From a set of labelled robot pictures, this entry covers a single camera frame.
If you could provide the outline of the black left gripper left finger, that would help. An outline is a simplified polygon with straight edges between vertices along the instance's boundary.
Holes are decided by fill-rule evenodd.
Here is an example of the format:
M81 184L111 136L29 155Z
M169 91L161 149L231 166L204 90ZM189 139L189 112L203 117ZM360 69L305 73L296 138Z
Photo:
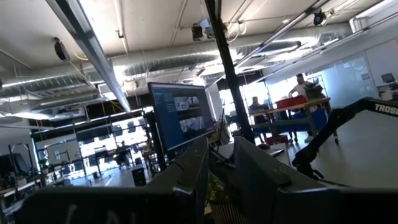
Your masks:
M18 223L203 223L208 140L193 141L145 186L46 187L24 200Z

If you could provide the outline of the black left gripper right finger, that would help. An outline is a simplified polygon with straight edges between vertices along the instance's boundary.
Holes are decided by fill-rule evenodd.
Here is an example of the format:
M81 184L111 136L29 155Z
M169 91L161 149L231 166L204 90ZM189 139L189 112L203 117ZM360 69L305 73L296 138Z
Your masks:
M397 191L326 187L234 139L234 165L248 223L397 224Z

